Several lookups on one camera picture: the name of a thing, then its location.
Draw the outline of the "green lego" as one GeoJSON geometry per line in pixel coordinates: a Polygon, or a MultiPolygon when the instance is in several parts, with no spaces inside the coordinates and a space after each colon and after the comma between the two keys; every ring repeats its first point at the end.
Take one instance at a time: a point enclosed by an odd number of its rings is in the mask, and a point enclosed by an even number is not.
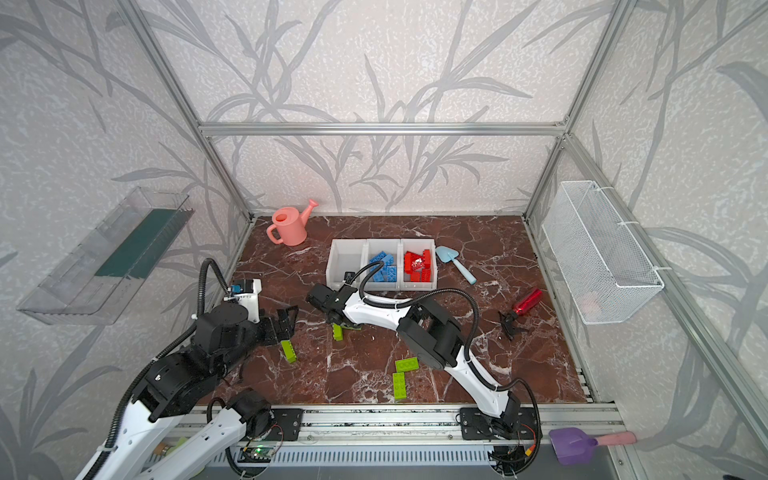
{"type": "Polygon", "coordinates": [[[416,357],[405,358],[395,362],[397,373],[406,373],[419,369],[419,361],[416,357]]]}
{"type": "Polygon", "coordinates": [[[340,325],[333,324],[333,339],[335,341],[342,341],[343,340],[343,329],[340,325]]]}
{"type": "Polygon", "coordinates": [[[405,373],[404,372],[393,373],[392,384],[393,384],[393,398],[396,401],[405,400],[407,398],[405,373]]]}
{"type": "Polygon", "coordinates": [[[293,347],[292,342],[290,340],[282,340],[280,342],[280,345],[281,345],[281,348],[283,350],[283,354],[284,354],[284,357],[285,357],[286,361],[289,364],[295,363],[298,360],[298,358],[297,358],[297,355],[296,355],[296,352],[295,352],[295,349],[293,347]]]}

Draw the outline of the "green lego bottom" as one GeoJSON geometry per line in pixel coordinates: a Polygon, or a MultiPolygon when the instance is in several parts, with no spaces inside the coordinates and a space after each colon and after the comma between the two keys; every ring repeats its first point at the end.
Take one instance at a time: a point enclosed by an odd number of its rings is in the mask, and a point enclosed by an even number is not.
{"type": "Polygon", "coordinates": [[[404,372],[393,373],[392,384],[393,384],[393,398],[396,401],[405,400],[407,398],[405,373],[404,372]]]}

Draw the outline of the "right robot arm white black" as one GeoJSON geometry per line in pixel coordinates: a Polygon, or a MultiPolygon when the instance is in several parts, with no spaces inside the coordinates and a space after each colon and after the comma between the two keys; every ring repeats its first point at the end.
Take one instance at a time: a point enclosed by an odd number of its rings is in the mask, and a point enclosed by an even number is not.
{"type": "Polygon", "coordinates": [[[530,385],[522,378],[499,383],[471,351],[480,320],[474,298],[457,288],[439,288],[408,300],[366,294],[367,282],[383,267],[382,261],[371,262],[336,290],[316,284],[306,301],[329,324],[373,325],[396,332],[420,362],[447,372],[472,397],[493,437],[513,439],[522,428],[540,439],[540,412],[530,385]],[[451,294],[464,298],[471,307],[472,325],[466,336],[454,316],[435,301],[451,294]]]}

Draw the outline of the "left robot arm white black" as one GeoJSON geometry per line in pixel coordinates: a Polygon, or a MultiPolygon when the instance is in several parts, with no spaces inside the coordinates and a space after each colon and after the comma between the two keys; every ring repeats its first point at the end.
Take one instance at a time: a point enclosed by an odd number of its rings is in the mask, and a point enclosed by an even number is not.
{"type": "Polygon", "coordinates": [[[198,276],[193,324],[165,347],[121,397],[106,440],[80,473],[82,479],[189,479],[219,453],[242,479],[256,476],[241,461],[267,463],[278,452],[261,442],[297,440],[303,411],[272,408],[251,388],[229,400],[214,396],[252,350],[291,339],[299,309],[269,316],[258,305],[258,280],[226,283],[217,262],[203,261],[198,276]],[[196,434],[151,468],[145,462],[161,441],[202,399],[207,422],[196,434]]]}

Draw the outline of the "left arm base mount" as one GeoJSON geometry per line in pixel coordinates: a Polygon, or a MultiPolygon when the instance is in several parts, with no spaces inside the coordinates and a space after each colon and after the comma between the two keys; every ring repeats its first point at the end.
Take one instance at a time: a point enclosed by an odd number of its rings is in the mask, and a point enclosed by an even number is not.
{"type": "Polygon", "coordinates": [[[304,410],[276,408],[270,411],[270,421],[258,439],[266,442],[295,442],[301,431],[304,410]]]}

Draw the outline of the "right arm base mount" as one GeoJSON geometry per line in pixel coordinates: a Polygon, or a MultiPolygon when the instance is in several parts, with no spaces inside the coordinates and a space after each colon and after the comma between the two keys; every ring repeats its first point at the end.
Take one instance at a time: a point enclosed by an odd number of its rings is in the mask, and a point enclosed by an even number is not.
{"type": "Polygon", "coordinates": [[[464,440],[514,440],[535,441],[539,438],[541,427],[532,407],[522,407],[518,417],[512,423],[489,417],[477,408],[459,409],[457,422],[464,440]]]}

